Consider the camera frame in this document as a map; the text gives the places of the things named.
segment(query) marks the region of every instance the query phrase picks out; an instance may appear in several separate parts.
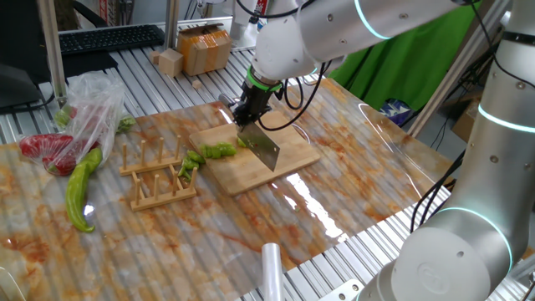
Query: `keyboard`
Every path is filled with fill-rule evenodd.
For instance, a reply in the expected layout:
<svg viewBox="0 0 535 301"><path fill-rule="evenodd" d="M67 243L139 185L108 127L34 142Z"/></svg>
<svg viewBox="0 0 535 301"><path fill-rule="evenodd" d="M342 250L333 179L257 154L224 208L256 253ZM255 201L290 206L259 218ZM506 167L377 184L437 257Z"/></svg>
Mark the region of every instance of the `keyboard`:
<svg viewBox="0 0 535 301"><path fill-rule="evenodd" d="M155 25L105 28L59 35L59 47L63 55L139 48L163 43L164 33Z"/></svg>

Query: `plastic bag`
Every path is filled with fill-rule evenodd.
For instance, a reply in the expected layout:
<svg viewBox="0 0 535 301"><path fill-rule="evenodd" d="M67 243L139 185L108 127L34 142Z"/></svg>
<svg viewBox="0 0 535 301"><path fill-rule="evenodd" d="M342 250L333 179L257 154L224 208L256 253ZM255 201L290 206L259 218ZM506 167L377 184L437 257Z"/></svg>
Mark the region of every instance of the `plastic bag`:
<svg viewBox="0 0 535 301"><path fill-rule="evenodd" d="M99 147L102 166L110 156L124 115L124 95L125 86L113 77L96 72L80 75L71 81L69 102L62 110L69 114L64 132L25 137L19 141L21 152L42 163L48 172L67 176L90 150Z"/></svg>

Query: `green backdrop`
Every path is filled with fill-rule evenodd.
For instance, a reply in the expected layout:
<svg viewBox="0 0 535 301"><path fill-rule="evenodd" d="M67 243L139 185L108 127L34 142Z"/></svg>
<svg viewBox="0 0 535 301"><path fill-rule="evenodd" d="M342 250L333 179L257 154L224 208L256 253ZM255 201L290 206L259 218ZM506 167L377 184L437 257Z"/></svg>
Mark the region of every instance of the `green backdrop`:
<svg viewBox="0 0 535 301"><path fill-rule="evenodd" d="M418 110L446 75L473 17L470 6L458 8L371 50L351 54L329 77L376 110L388 99Z"/></svg>

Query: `green pepper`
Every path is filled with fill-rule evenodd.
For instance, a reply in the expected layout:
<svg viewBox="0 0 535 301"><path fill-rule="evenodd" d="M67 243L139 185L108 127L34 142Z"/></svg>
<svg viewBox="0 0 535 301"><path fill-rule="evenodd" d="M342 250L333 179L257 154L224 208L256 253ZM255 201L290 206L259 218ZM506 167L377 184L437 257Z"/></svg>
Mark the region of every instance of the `green pepper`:
<svg viewBox="0 0 535 301"><path fill-rule="evenodd" d="M191 176L189 173L187 173L184 166L182 166L181 170L178 172L178 176L184 176L188 181L191 181Z"/></svg>
<svg viewBox="0 0 535 301"><path fill-rule="evenodd" d="M100 148L90 151L74 168L65 190L65 208L67 209L69 220L82 232L92 232L94 230L94 226L88 226L84 219L84 196L89 175L93 173L101 161L102 150Z"/></svg>
<svg viewBox="0 0 535 301"><path fill-rule="evenodd" d="M117 127L117 131L115 133L126 133L133 125L135 125L135 118L134 116L128 114L126 117L123 117L123 119L119 121L119 126Z"/></svg>
<svg viewBox="0 0 535 301"><path fill-rule="evenodd" d="M184 160L182 161L182 166L184 166L184 168L186 168L187 171L190 171L190 170L194 169L195 167L198 169L199 168L199 162L193 161L193 159L191 159L188 156L188 157L184 158Z"/></svg>
<svg viewBox="0 0 535 301"><path fill-rule="evenodd" d="M247 145L245 145L245 142L243 142L240 137L237 137L237 144L240 146L240 147L247 147Z"/></svg>
<svg viewBox="0 0 535 301"><path fill-rule="evenodd" d="M195 162L199 162L201 164L205 164L206 161L204 160L203 157L201 157L201 155L197 154L195 151L193 150L189 150L187 152L187 155Z"/></svg>
<svg viewBox="0 0 535 301"><path fill-rule="evenodd" d="M205 158L208 158L207 148L208 148L208 146L201 145L201 153L202 153L202 156L205 157Z"/></svg>
<svg viewBox="0 0 535 301"><path fill-rule="evenodd" d="M211 147L211 157L213 159L219 159L221 158L221 149L217 146Z"/></svg>
<svg viewBox="0 0 535 301"><path fill-rule="evenodd" d="M236 148L231 144L228 144L228 145L217 144L216 148L219 149L222 156L234 156L237 153Z"/></svg>
<svg viewBox="0 0 535 301"><path fill-rule="evenodd" d="M53 116L53 121L60 129L64 129L70 122L69 113L65 112L64 110L59 110Z"/></svg>

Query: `metal pole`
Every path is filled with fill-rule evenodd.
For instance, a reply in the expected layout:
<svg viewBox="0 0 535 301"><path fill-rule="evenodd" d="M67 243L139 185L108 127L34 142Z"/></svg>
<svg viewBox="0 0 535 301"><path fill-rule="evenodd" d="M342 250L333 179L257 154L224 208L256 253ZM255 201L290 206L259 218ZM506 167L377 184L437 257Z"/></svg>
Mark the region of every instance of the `metal pole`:
<svg viewBox="0 0 535 301"><path fill-rule="evenodd" d="M38 0L38 6L43 25L53 92L61 106L64 105L67 99L67 86L65 84L64 63L61 59L61 48L59 47L58 24L56 23L54 0Z"/></svg>
<svg viewBox="0 0 535 301"><path fill-rule="evenodd" d="M179 0L167 0L166 41L164 42L165 49L176 47L178 4Z"/></svg>
<svg viewBox="0 0 535 301"><path fill-rule="evenodd" d="M500 19L507 10L508 4L508 0L495 1L494 4L492 4L491 9L483 18L486 28L493 28L500 22ZM462 72L466 66L470 63L471 58L477 50L485 44L487 44L487 41L485 40L481 26L479 26L468 40L468 43L466 43L465 48L461 51L461 54L459 54L459 57L453 63L433 96L431 96L431 99L427 102L427 105L425 105L424 109L421 111L415 123L410 127L407 134L415 138L418 137L431 116L440 108L451 87L459 82L459 78L462 76Z"/></svg>

